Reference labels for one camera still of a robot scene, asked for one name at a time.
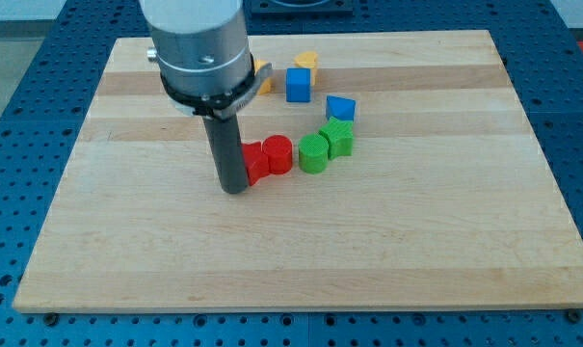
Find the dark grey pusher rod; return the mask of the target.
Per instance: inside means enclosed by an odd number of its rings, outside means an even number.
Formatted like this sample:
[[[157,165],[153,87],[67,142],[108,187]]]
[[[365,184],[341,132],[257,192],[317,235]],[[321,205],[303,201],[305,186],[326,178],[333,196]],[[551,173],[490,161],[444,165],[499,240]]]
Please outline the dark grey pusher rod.
[[[203,124],[222,189],[228,194],[244,192],[249,179],[237,117],[226,120],[206,117]]]

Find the yellow block behind arm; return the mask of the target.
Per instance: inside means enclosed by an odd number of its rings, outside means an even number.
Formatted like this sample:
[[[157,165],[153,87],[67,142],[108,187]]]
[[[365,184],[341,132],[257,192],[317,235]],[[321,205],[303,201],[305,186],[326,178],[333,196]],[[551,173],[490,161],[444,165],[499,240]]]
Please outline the yellow block behind arm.
[[[266,64],[267,64],[267,61],[264,61],[261,59],[256,59],[254,61],[255,71],[256,72],[260,71]],[[272,90],[272,79],[270,77],[268,77],[261,84],[257,94],[264,95],[264,94],[270,93],[271,90]]]

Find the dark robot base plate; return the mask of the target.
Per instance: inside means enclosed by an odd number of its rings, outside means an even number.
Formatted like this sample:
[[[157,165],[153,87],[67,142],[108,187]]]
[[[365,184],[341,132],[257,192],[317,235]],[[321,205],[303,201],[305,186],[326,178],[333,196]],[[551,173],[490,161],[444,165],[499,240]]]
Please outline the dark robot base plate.
[[[247,0],[253,14],[352,13],[353,0]]]

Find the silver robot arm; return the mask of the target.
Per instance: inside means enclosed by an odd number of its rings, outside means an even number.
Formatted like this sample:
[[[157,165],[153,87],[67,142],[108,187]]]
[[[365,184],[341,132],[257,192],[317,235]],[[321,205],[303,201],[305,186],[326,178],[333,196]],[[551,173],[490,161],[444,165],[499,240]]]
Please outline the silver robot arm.
[[[249,187],[237,113],[273,74],[255,64],[241,0],[140,0],[165,92],[178,110],[199,116],[222,189]]]

